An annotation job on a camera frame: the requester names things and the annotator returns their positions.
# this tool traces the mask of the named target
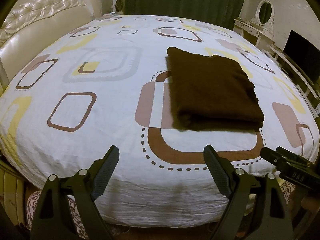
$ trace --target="white leather headboard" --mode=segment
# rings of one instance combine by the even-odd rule
[[[101,12],[101,0],[31,0],[13,9],[0,28],[0,95],[43,49]]]

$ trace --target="white bed sheet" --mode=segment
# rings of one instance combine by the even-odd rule
[[[166,50],[237,60],[265,115],[257,131],[172,128]],[[65,35],[20,71],[0,98],[2,151],[42,188],[73,176],[111,145],[120,161],[96,201],[102,217],[129,226],[190,227],[217,221],[228,202],[201,159],[211,144],[250,174],[274,166],[260,148],[315,161],[319,130],[294,84],[233,31],[160,16],[104,16]]]

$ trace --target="dotted line pattern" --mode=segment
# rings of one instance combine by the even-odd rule
[[[147,158],[148,160],[150,160],[150,156],[149,156],[148,154],[146,155],[146,158]],[[152,163],[153,165],[156,165],[156,164],[157,164],[155,161],[151,161],[151,163]],[[164,166],[163,166],[163,165],[159,165],[159,168],[164,169]]]
[[[153,78],[156,76],[156,74],[154,74],[153,77],[151,78],[151,80],[150,80],[151,82],[153,81]],[[267,144],[266,144],[266,140],[265,140],[265,138],[264,138],[262,129],[260,129],[260,132],[261,132],[261,135],[262,135],[263,144],[264,144],[264,146],[266,146]],[[156,165],[156,164],[157,164],[155,161],[151,161],[151,163],[152,163],[153,165]],[[242,166],[249,165],[249,162],[247,162],[247,163],[242,163],[241,165],[242,165]],[[159,165],[159,168],[164,169],[164,166],[163,166],[163,165]]]
[[[151,78],[151,80],[150,80],[151,82],[153,81],[153,79],[156,76],[156,74],[154,74],[153,77]]]

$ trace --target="brown towel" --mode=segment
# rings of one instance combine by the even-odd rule
[[[169,47],[171,95],[188,128],[261,128],[264,115],[252,84],[238,62]]]

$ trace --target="dresser drawer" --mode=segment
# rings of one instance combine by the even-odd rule
[[[235,21],[235,25],[236,25],[236,26],[238,26],[238,27],[240,27],[240,28],[242,28],[242,27],[243,27],[243,24],[242,24],[241,22],[237,22],[237,21]]]
[[[243,29],[244,29],[246,32],[248,32],[248,33],[250,33],[251,35],[253,35],[253,36],[256,36],[256,37],[259,36],[259,32],[256,31],[256,30],[253,29],[253,28],[250,28],[250,27],[244,25],[244,26],[243,26]]]

